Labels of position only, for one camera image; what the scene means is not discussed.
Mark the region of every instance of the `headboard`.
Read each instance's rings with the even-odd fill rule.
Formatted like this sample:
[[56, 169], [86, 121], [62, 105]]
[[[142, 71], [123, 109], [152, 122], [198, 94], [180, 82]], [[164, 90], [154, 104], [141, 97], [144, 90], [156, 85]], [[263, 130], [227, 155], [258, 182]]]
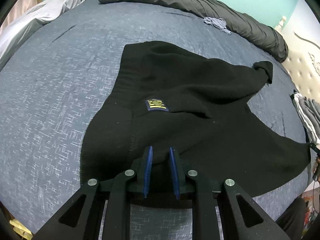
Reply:
[[275, 27], [289, 48], [288, 57], [282, 65], [303, 96], [320, 102], [320, 46], [304, 37], [300, 30], [284, 34], [282, 27], [285, 21], [286, 18], [282, 17]]

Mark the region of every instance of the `pink curtain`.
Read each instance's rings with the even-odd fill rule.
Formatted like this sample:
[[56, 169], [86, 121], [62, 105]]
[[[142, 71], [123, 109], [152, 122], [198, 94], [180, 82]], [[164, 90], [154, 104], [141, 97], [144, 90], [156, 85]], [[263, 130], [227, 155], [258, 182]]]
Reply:
[[5, 18], [3, 24], [0, 27], [0, 34], [2, 30], [9, 25], [13, 20], [24, 14], [27, 10], [37, 4], [37, 0], [18, 0], [10, 10], [9, 14]]

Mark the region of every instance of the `blue strip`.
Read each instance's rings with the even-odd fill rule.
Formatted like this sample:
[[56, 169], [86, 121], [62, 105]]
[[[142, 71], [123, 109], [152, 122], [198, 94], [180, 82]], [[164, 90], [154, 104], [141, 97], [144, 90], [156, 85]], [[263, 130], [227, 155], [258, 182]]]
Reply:
[[152, 159], [153, 159], [153, 151], [152, 146], [150, 146], [146, 167], [144, 170], [144, 179], [143, 179], [143, 194], [144, 198], [147, 197], [149, 192], [149, 185], [150, 185], [150, 176], [151, 176], [151, 169], [152, 169]]
[[178, 170], [177, 170], [176, 160], [174, 158], [172, 147], [170, 147], [169, 159], [170, 159], [173, 191], [174, 191], [174, 194], [176, 195], [177, 200], [179, 200], [180, 199], [179, 177], [178, 177]]

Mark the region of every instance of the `clothing label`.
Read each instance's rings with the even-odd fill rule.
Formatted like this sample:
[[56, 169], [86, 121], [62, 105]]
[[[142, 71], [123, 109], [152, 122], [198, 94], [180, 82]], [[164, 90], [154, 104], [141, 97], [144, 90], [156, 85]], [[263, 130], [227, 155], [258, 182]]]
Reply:
[[148, 111], [152, 111], [152, 110], [161, 110], [161, 111], [167, 111], [167, 112], [169, 111], [169, 109], [165, 106], [162, 100], [149, 99], [149, 100], [146, 100], [145, 102], [146, 102]]

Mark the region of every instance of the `metal screw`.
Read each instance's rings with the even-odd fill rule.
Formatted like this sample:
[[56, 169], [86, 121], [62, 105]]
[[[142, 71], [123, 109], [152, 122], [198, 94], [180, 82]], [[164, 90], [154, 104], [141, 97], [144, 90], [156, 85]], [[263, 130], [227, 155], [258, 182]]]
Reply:
[[189, 174], [189, 176], [194, 177], [194, 176], [197, 176], [197, 175], [198, 175], [198, 172], [195, 171], [195, 170], [190, 170], [190, 171], [188, 171], [188, 174]]
[[94, 186], [94, 185], [96, 185], [97, 184], [97, 180], [96, 179], [89, 179], [88, 180], [88, 185], [89, 186]]
[[235, 181], [233, 179], [226, 179], [226, 184], [231, 187], [235, 184]]
[[124, 172], [124, 174], [125, 174], [126, 176], [132, 176], [132, 175], [134, 174], [134, 171], [133, 171], [133, 170], [126, 170], [126, 171]]

